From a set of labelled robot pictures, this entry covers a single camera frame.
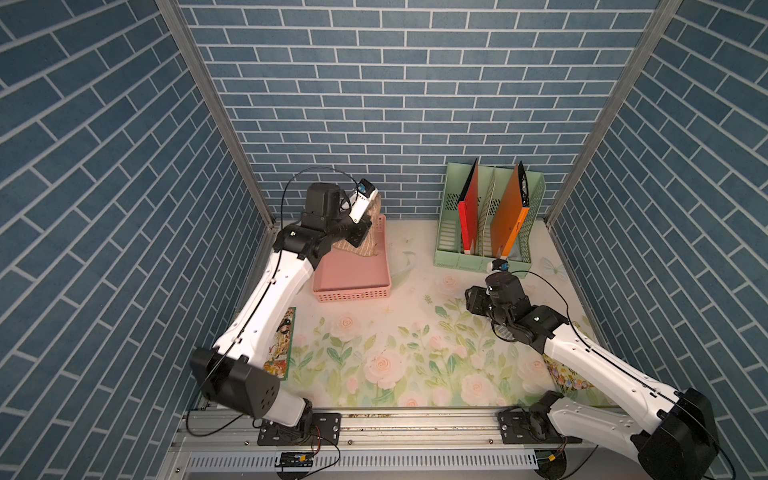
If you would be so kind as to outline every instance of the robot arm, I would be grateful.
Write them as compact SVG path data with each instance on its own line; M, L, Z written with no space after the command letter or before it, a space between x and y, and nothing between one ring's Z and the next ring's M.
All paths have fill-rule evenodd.
M263 371L283 315L338 240L358 247L372 225L368 206L379 192L363 179L351 199L334 184L312 184L300 224L277 235L266 269L243 310L212 349L195 349L190 366L203 394L255 419L288 427L311 417L311 403L280 389Z
M528 413L537 437L589 440L639 462L654 480L701 479L718 454L717 429L706 397L694 389L678 392L585 340L560 313L531 305L511 273L492 273L485 283L486 288L474 286L465 292L468 311L487 316L515 341L579 372L627 413L583 406L561 393L547 392Z

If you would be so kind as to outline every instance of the table surface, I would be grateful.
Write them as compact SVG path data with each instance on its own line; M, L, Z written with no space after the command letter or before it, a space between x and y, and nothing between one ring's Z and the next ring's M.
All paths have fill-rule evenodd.
M578 374L520 343L498 340L488 320L465 309L464 290L485 273L432 265L437 222L387 222L389 297L318 302L312 280L296 296L293 344L283 387L317 407L479 407L531 405L547 390L579 402L613 402ZM592 328L543 222L530 237L531 271L565 297L571 318ZM533 275L522 280L534 304L564 304Z

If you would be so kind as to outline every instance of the black cable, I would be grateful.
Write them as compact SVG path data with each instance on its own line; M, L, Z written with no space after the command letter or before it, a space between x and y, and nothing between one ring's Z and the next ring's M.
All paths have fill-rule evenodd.
M352 175L349 175L346 172L343 172L343 171L338 170L338 169L333 168L333 167L326 167L324 165L323 166L318 165L318 166L315 166L315 167L305 168L304 170L301 170L297 174L293 175L290 178L290 180L288 180L288 183L286 183L286 186L283 188L283 197L280 199L280 229L283 229L283 205L285 204L286 192L288 191L288 186L290 185L290 183L293 181L294 178L298 177L299 175L301 175L301 174L303 174L303 173L305 173L305 172L307 172L309 170L316 170L316 169L333 170L333 171L338 172L340 174L346 175L347 177L349 177L350 180L352 180L352 182L354 182L354 184L355 184L355 191L357 191L357 188L359 186L358 181L355 180L355 178ZM344 193L344 197L346 198L346 201L349 204L349 208L351 209L352 208L352 202L349 199L349 195L347 195L346 191L344 191L343 189L342 189L342 192ZM283 251L281 250L280 254L277 257L277 264L275 265L275 271L272 274L272 278L275 278L275 276L277 275L277 271L278 271L278 269L280 267L280 260L282 259L282 257L283 257ZM256 305L256 308L253 310L253 313L255 313L259 309L259 305L261 304L261 300L263 300L264 296L266 295L266 292L270 289L270 285L271 285L271 283L267 284L266 289L264 290L264 294L261 296L261 299L259 299L259 303ZM251 314L251 317L249 317L248 320L246 320L243 323L243 327L240 329L240 333L238 334L238 336L243 334L243 332L245 331L246 326L250 322L251 318L253 318L253 314ZM239 414L237 417L235 417L234 419L230 420L228 423L226 423L225 425L221 426L220 428L218 428L216 430L213 430L212 432L207 432L207 433L202 433L201 434L201 433L192 432L192 430L190 429L190 414L192 412L192 407L194 406L194 400L197 398L198 395L200 395L203 392L203 386L205 385L205 382L207 382L210 379L210 377L214 374L214 372L216 372L216 370L219 368L219 365L221 365L221 363L227 357L227 354L232 350L232 348L234 346L235 346L235 341L233 340L232 344L229 346L227 351L224 352L224 354L221 356L221 358L218 360L218 362L216 362L214 367L208 372L208 375L206 375L205 379L200 383L200 386L197 387L197 391L195 392L194 396L192 397L190 405L187 408L187 417L184 420L184 426L187 427L187 431L193 437L208 437L210 435L213 435L214 433L221 432L226 427L232 425L233 423L235 423L235 421L237 421L238 419L242 418L245 415L244 413Z
M192 396L192 400L190 402L190 405L187 408L187 417L184 419L184 426L187 427L187 431L193 437L208 437L210 435L213 435L214 433L221 432L226 427L228 427L228 426L232 425L233 423L235 423L235 421L237 421L238 419L240 419L240 417L242 417L244 415L243 413L239 414L237 417L232 419L226 425L224 425L224 426L222 426L222 427L220 427L218 429L215 429L212 432L208 432L208 433L195 433L195 432L192 431L192 429L190 429L190 414L192 413L192 407L194 406L195 399L197 398L198 395L200 395L203 392L203 385L205 385L205 382L207 382L208 379L210 379L210 377L214 374L214 372L216 372L216 369L219 368L219 365L221 365L221 363L227 357L227 354L232 350L232 347L234 347L234 346L235 346L235 342L232 342L232 345L230 345L230 348L228 348L227 351L224 352L224 354L221 356L219 361L216 362L216 365L214 365L214 367L210 370L210 372L208 372L208 375L206 375L205 379L202 382L200 382L200 386L197 387L197 391Z
M298 177L299 175L301 175L301 174L303 174L305 172L308 172L310 170L318 170L318 169L320 169L320 170L332 170L332 171L338 172L338 173L340 173L342 175L345 175L345 176L349 177L349 179L352 180L355 183L355 192L357 192L357 189L358 189L360 183L357 180L355 180L355 178L352 175L350 175L350 174L348 174L346 172L343 172L343 171L339 170L338 168L326 167L325 165L317 165L315 167L305 168L304 170L301 170L300 172L298 172L295 175L293 175L290 178L290 180L288 180L288 183L286 183L286 186L283 188L283 196L280 198L280 229L281 230L283 229L283 205L286 202L286 192L288 191L288 186L293 181L293 179ZM277 275L277 271L280 268L280 261L282 259L283 259L283 250L281 249L280 252L277 254L277 264L275 264L275 271L272 273L272 278L273 279Z
M594 454L594 453L595 453L595 452L598 450L598 447L600 447L600 446L599 446L599 445L596 445L596 446L594 447L594 449L593 449L591 452L589 452L589 455L587 455L587 458L585 458L584 460L582 460L582 461L581 461L581 463L579 464L579 466L578 466L578 467L576 467L576 469L575 469L573 472L569 473L569 474L568 474L568 475L566 475L566 476L560 477L558 480L565 480L566 478L570 478L570 477L571 477L571 475L573 475L574 473L578 472L578 471L579 471L579 469L580 469L581 467L583 467L585 463L587 463L587 460L589 460L589 458L590 458L590 457L591 457L591 456L592 456L592 455L593 455L593 454Z
M530 420L530 413L525 411L525 407L521 405L513 405L509 407L509 410L520 410L525 415L525 422L528 424L528 427L522 426L521 428L525 430L526 432L531 434L531 437L538 443L546 443L547 439L540 439L534 432L531 430L531 420Z
M607 357L606 357L605 355L603 355L602 353L600 353L600 352L596 351L596 350L595 350L595 349L594 349L594 348L593 348L593 347L592 347L592 346L591 346L589 343L586 343L586 342L584 341L584 339L581 337L581 334L578 332L578 330L577 330L577 329L576 329L576 327L574 326L573 322L571 321L571 315L570 315L570 314L569 314L569 312L568 312L568 302L565 300L565 297L563 297L563 296L560 294L560 292L558 291L558 289L554 288L554 286L553 286L551 283L549 283L549 282L547 281L547 279L545 279L543 276L541 276L541 275L539 275L538 273L535 273L535 272L530 272L530 271L528 271L528 270L515 270L514 272L509 272L509 273L532 273L533 275L535 275L535 276L539 277L540 279L544 280L544 282L545 282L547 285L549 285L549 286L550 286L550 288L552 288L552 289L554 290L554 292L555 292L555 293L556 293L556 294L557 294L557 295L558 295L558 296L561 298L561 300L563 300L563 303L565 303L565 317L568 319L568 324L571 326L571 329L572 329L572 330L574 331L574 333L576 334L576 337L578 337L578 339L579 339L579 340L580 340L580 341L581 341L581 342L584 344L584 346L587 348L587 351L588 351L589 353L594 353L595 355L599 356L600 358L602 358L602 359L603 359L603 360L605 360L606 362L610 363L610 364L611 364L613 367L615 367L616 369L618 369L620 372L622 372L622 373L623 373L623 374L625 374L626 376L628 376L628 377L630 377L631 379L635 380L636 382L640 383L640 384L641 384L643 387L645 387L645 388L649 389L651 392L653 392L653 394L652 394L652 395L660 396L662 399L665 399L665 400L667 400L667 401L668 401L669 403L671 403L673 406L676 406L677 408L679 408L679 409L680 409L682 412L685 412L685 413L686 413L686 414L687 414L687 415L688 415L688 416L689 416L689 417L690 417L690 418L691 418L691 419L692 419L694 422L696 422L696 423L699 425L699 427L701 427L701 429L702 429L702 430L704 430L704 433L706 433L706 434L707 434L707 435L708 435L708 436L709 436L709 437L712 439L712 443L714 444L715 450L717 450L717 454L719 455L720 453L722 453L722 454L723 454L723 457L725 457L725 459L726 459L726 462L728 462L728 465L730 466L730 470L731 470L731 476L730 476L730 480L736 480L736 469L733 467L733 463L730 461L730 457L728 457L728 454L727 454L727 453L725 453L725 451L724 451L724 450L722 450L722 448L720 447L720 443L717 441L717 439L715 438L715 436L714 436L714 435L712 435L712 434L710 433L710 431L709 431L709 430L708 430L708 429L707 429L707 428L706 428L704 425L702 425L702 423L701 423L701 422L699 422L699 421L696 419L696 417L694 417L693 415L691 415L691 414L690 414L690 413L689 413L689 412L688 412L688 411L687 411L685 408L683 408L683 406L682 406L682 405L680 405L680 403L679 403L679 402L676 402L676 401L674 401L674 400L670 399L668 396L664 395L664 394L663 394L663 393L661 393L661 392L657 392L657 391L656 391L656 389L655 389L654 387L652 387L652 386L648 385L648 384L647 384L646 382L644 382L643 380L641 380L641 379L637 378L636 376L632 375L632 374L631 374L631 373L629 373L627 370L625 370L625 369L621 368L619 365L616 365L616 363L614 363L613 361L611 361L611 359L607 358Z
M325 440L325 441L326 441L326 442L328 442L329 444L333 445L333 448L335 448L335 449L336 449L336 451L339 453L339 456L338 456L338 457L336 457L336 460L335 460L335 462L334 462L334 463L332 463L332 464L330 464L330 465L326 465L326 466L324 466L324 467L322 467L322 468L318 468L318 469L317 469L317 470L315 470L314 472L310 472L310 473L306 474L306 475L304 476L304 478L306 478L306 477L308 477L308 476L310 476L310 475L314 475L314 474L316 474L317 472L322 472L322 471L323 471L323 470L325 470L326 468L331 468L331 467L333 467L335 464L337 464L337 463L339 463L339 462L341 461L341 450L339 450L339 446L338 446L337 444L335 444L335 443L331 442L330 440L328 440L328 439L327 439L327 438L325 438L324 436L321 436L321 435L317 435L316 433L311 433L311 432L310 432L310 435L316 436L316 437L317 437L318 439L320 439L321 441L322 441L322 440Z

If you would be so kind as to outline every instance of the pink tray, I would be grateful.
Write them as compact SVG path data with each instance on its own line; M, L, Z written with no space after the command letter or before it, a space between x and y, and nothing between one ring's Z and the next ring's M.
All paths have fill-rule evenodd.
M369 235L375 235L376 254L361 257L354 253L332 248L315 270L312 292L320 302L358 300L389 296L392 279L386 257L386 218L379 215L379 222Z

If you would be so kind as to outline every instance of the red wire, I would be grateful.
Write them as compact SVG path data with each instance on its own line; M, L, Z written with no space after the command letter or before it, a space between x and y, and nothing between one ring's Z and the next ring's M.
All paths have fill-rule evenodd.
M320 453L320 443L323 440L320 438L320 427L315 425L315 428L317 429L317 452L315 452L315 455L317 455L318 453Z

